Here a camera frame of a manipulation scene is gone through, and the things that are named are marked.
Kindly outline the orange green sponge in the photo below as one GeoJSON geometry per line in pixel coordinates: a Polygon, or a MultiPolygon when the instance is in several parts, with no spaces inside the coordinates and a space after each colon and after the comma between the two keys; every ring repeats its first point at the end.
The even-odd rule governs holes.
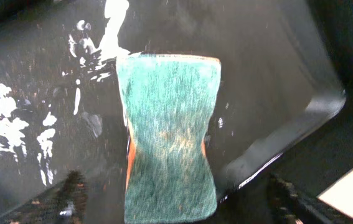
{"type": "Polygon", "coordinates": [[[126,223],[185,223],[217,209],[205,135],[221,79],[217,58],[139,55],[116,73],[129,132],[126,223]]]}

